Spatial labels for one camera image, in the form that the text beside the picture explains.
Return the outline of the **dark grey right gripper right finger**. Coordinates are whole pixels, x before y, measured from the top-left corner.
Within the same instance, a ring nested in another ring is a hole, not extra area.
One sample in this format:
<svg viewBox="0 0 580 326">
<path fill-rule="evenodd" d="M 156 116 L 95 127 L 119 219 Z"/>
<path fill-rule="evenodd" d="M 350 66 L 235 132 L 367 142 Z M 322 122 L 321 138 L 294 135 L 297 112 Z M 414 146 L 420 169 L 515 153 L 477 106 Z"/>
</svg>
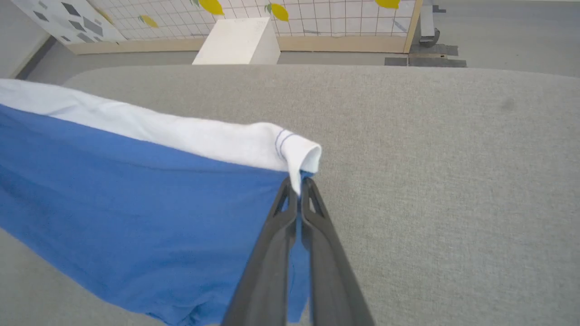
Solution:
<svg viewBox="0 0 580 326">
<path fill-rule="evenodd" d="M 302 243 L 310 254 L 314 326 L 374 326 L 356 275 L 314 180 L 302 181 Z"/>
</svg>

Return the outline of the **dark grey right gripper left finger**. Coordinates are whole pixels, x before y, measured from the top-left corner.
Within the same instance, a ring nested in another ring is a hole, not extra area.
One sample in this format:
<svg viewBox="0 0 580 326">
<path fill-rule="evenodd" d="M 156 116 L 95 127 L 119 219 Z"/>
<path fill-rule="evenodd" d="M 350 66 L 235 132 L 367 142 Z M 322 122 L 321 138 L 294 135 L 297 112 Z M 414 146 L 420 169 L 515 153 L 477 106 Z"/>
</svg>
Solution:
<svg viewBox="0 0 580 326">
<path fill-rule="evenodd" d="M 285 326 L 289 254 L 296 238 L 298 196 L 281 184 L 248 259 L 222 326 Z"/>
</svg>

